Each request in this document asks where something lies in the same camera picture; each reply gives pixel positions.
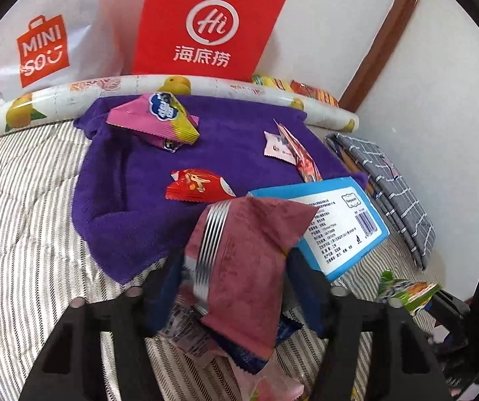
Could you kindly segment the rolled duck print paper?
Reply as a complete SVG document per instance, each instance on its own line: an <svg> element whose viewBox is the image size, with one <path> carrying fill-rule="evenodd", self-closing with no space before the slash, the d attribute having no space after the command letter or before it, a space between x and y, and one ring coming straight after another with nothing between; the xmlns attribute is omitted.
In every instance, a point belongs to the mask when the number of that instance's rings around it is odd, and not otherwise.
<svg viewBox="0 0 479 401"><path fill-rule="evenodd" d="M75 120L100 98L153 93L167 80L169 77L162 74L125 75L68 83L26 93L0 106L0 137L22 129ZM187 80L191 84L191 94L195 96L282 107L298 104L307 113L308 125L347 133L359 128L359 117L356 114L298 93L203 76L189 76Z"/></svg>

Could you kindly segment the white Miniso plastic bag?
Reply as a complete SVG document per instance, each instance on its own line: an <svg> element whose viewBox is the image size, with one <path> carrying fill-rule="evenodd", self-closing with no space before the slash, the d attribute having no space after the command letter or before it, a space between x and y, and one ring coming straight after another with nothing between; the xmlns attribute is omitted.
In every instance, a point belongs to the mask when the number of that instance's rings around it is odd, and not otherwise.
<svg viewBox="0 0 479 401"><path fill-rule="evenodd" d="M0 99L121 72L114 0L17 0L0 22Z"/></svg>

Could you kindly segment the red Haidilao paper bag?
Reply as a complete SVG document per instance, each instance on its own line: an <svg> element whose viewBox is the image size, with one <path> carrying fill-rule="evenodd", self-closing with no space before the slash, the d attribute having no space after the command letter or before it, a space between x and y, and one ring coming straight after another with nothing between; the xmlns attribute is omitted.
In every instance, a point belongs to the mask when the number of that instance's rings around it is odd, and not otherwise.
<svg viewBox="0 0 479 401"><path fill-rule="evenodd" d="M134 74L247 81L286 0L144 0Z"/></svg>

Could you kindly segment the yellow chips bag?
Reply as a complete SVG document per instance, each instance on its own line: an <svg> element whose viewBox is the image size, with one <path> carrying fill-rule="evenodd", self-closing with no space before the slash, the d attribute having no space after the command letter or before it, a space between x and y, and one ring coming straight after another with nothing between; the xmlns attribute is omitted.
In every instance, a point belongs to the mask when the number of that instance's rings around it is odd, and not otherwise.
<svg viewBox="0 0 479 401"><path fill-rule="evenodd" d="M253 74L251 82L256 85L279 89L283 92L295 92L289 82L266 75Z"/></svg>

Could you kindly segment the blue snack packet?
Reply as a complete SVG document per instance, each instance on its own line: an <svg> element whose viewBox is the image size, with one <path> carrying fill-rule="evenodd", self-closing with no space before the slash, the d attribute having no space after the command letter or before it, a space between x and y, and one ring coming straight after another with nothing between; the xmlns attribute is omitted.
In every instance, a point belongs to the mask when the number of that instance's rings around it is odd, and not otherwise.
<svg viewBox="0 0 479 401"><path fill-rule="evenodd" d="M292 335L297 333L303 324L295 319L291 319L284 313L280 314L279 324L276 332L276 342L271 349L267 345L260 345L255 341L243 341L239 344L227 338L213 328L204 326L206 333L216 342L224 353L232 360L233 364L241 370L250 374L258 374L270 361L270 356L275 347L280 346Z"/></svg>

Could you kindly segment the small white candy packet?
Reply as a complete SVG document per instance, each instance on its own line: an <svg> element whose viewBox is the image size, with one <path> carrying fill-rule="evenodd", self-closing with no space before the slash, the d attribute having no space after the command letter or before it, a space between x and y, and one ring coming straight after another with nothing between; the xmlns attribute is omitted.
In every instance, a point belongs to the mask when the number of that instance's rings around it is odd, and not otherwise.
<svg viewBox="0 0 479 401"><path fill-rule="evenodd" d="M293 166L297 165L297 160L290 151L289 147L284 143L282 136L264 132L266 146L264 148L265 157L273 157L282 160Z"/></svg>

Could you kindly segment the orange chips bag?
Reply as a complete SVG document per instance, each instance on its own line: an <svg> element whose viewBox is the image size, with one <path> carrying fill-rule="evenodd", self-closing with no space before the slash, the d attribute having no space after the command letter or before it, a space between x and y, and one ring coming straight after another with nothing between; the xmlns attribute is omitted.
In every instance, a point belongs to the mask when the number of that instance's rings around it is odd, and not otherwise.
<svg viewBox="0 0 479 401"><path fill-rule="evenodd" d="M317 100L319 102L324 102L334 107L337 107L339 105L338 100L324 89L316 88L305 83L297 82L295 80L292 80L289 85L293 92L298 93L302 96Z"/></svg>

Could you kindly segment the blue white box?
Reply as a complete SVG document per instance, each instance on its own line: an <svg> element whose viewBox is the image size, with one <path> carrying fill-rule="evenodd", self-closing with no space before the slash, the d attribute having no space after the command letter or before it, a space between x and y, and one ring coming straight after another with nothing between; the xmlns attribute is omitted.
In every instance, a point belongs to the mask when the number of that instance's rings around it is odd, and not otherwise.
<svg viewBox="0 0 479 401"><path fill-rule="evenodd" d="M350 176L252 190L256 197L286 199L317 208L298 249L309 266L335 281L389 237L385 222Z"/></svg>

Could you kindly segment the green snack packet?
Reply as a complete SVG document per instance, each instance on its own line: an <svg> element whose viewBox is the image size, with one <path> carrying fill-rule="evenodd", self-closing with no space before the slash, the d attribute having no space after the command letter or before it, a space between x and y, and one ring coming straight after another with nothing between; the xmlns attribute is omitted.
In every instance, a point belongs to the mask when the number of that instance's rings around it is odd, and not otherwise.
<svg viewBox="0 0 479 401"><path fill-rule="evenodd" d="M442 286L438 283L398 279L390 270L385 270L380 276L377 302L388 303L391 299L398 299L414 316L424 309L441 289Z"/></svg>

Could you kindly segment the red gold snack packet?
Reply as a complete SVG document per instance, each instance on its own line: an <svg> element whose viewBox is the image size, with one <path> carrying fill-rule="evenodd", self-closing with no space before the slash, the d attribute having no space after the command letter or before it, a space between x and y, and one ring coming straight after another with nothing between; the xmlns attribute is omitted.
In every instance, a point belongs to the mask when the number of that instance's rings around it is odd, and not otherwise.
<svg viewBox="0 0 479 401"><path fill-rule="evenodd" d="M172 180L165 190L165 198L168 200L216 203L236 196L222 176L208 170L175 170L172 172Z"/></svg>

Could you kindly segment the grey checked cloth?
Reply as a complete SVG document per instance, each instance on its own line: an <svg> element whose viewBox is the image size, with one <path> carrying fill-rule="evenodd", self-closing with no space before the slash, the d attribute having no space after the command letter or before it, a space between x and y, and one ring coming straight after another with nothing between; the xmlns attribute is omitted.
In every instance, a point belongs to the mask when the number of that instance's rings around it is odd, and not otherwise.
<svg viewBox="0 0 479 401"><path fill-rule="evenodd" d="M329 134L325 141L347 166L367 175L372 198L403 237L416 267L424 271L431 259L436 230L392 160L372 141L341 133Z"/></svg>

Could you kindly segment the red white long snack packet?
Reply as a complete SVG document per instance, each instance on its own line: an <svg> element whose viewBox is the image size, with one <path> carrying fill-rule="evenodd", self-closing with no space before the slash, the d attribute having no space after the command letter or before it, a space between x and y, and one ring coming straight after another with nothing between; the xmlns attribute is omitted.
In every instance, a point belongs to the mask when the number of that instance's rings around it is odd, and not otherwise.
<svg viewBox="0 0 479 401"><path fill-rule="evenodd" d="M283 144L288 148L296 161L296 169L303 181L306 183L322 181L323 177L317 168L316 162L306 148L283 124L276 122L276 126Z"/></svg>

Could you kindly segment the pink yellow snack packet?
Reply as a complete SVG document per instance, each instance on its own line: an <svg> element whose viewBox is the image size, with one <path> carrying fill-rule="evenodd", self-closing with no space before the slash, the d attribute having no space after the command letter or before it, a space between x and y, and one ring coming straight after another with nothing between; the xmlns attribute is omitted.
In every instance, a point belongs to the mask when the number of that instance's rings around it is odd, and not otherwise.
<svg viewBox="0 0 479 401"><path fill-rule="evenodd" d="M200 136L199 118L191 116L179 100L168 92L144 94L110 110L106 122L127 129L156 148L175 152L193 145Z"/></svg>

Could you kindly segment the light pink candy packet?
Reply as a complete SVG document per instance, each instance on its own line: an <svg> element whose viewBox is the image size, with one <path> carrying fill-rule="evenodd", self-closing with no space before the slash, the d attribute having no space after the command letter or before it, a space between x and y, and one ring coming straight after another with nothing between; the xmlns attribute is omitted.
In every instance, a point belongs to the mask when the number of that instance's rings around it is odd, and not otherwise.
<svg viewBox="0 0 479 401"><path fill-rule="evenodd" d="M304 393L304 385L283 371L278 363L277 353L271 356L266 366L256 375L242 370L232 359L228 362L238 383L242 400L296 400Z"/></svg>

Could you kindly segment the brown door frame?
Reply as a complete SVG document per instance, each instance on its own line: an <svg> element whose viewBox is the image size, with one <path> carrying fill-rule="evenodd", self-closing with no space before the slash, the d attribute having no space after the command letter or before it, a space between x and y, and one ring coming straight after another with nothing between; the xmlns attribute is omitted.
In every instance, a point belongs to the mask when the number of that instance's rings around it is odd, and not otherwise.
<svg viewBox="0 0 479 401"><path fill-rule="evenodd" d="M358 111L405 33L418 2L419 0L394 0L369 51L339 100L342 108L351 112Z"/></svg>

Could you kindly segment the purple towel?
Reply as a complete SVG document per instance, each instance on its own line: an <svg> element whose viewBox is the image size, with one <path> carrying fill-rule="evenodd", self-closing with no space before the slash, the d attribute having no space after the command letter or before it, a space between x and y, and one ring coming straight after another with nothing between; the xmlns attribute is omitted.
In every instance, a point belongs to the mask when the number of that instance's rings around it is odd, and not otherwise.
<svg viewBox="0 0 479 401"><path fill-rule="evenodd" d="M263 154L266 132L283 124L313 157L324 179L349 176L343 163L288 107L202 96L182 96L200 119L200 137L171 153L106 121L128 96L102 98L74 121L91 145L74 189L72 220L91 256L114 281L137 274L184 247L205 206L168 200L174 170L205 169L222 176L238 196L258 188L298 184L290 164Z"/></svg>

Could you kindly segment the striped mattress cover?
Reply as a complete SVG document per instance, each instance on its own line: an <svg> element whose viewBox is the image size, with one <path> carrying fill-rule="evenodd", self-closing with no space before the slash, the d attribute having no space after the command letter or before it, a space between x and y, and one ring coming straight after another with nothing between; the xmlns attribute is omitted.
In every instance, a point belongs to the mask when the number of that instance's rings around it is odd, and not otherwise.
<svg viewBox="0 0 479 401"><path fill-rule="evenodd" d="M0 400L18 400L43 344L71 299L116 298L143 283L151 265L125 285L95 263L75 231L72 198L90 140L69 122L0 138ZM362 300L375 300L381 273L433 281L414 265L390 223L390 236L336 280ZM228 359L200 367L162 336L146 341L165 400L241 400ZM311 391L326 348L306 326L277 348L281 369Z"/></svg>

